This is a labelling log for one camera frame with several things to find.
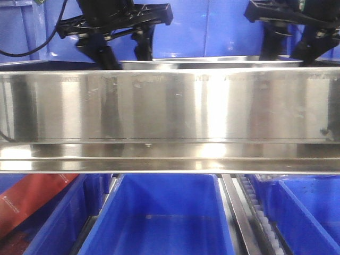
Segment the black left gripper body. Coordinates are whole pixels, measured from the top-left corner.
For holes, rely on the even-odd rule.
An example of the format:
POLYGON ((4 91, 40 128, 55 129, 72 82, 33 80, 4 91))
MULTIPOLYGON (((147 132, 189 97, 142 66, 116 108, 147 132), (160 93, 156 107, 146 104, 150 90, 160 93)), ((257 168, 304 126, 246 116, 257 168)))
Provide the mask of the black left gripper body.
POLYGON ((172 8, 165 4, 135 4, 133 1, 77 1, 81 15, 60 20, 57 33, 63 39, 70 35, 108 34, 125 28, 154 24, 171 24, 172 8))

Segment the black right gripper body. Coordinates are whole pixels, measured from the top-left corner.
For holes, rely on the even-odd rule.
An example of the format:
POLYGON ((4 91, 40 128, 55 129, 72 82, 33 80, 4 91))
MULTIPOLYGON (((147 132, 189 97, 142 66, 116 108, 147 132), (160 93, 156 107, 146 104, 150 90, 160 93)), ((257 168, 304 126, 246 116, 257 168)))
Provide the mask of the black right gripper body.
POLYGON ((249 1, 244 16, 273 33, 288 33, 290 24, 327 31, 339 28, 339 1, 249 1))

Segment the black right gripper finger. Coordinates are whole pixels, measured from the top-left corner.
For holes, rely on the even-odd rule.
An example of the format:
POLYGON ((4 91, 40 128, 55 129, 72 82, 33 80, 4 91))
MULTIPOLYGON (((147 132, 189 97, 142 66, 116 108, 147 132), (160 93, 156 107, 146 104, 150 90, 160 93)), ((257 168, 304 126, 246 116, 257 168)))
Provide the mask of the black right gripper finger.
POLYGON ((263 41, 259 59, 274 61, 283 50, 283 41, 291 36, 286 22, 264 22, 263 41))
POLYGON ((304 28, 302 37, 293 48, 290 57, 301 60, 303 66, 308 66, 338 45, 339 28, 304 28))

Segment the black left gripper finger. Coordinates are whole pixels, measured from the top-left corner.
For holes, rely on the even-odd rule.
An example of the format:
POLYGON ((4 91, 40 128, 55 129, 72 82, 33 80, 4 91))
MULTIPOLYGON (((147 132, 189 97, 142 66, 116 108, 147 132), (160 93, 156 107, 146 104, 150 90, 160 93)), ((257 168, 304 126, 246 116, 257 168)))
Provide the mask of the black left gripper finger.
POLYGON ((108 46, 102 34, 91 34, 86 38, 79 38, 76 48, 98 64, 102 70, 120 70, 112 48, 108 46))
POLYGON ((134 53, 135 53, 137 60, 152 61, 153 38, 154 38, 154 25, 147 25, 147 26, 139 27, 132 34, 131 39, 135 40, 137 43, 134 49, 134 53))

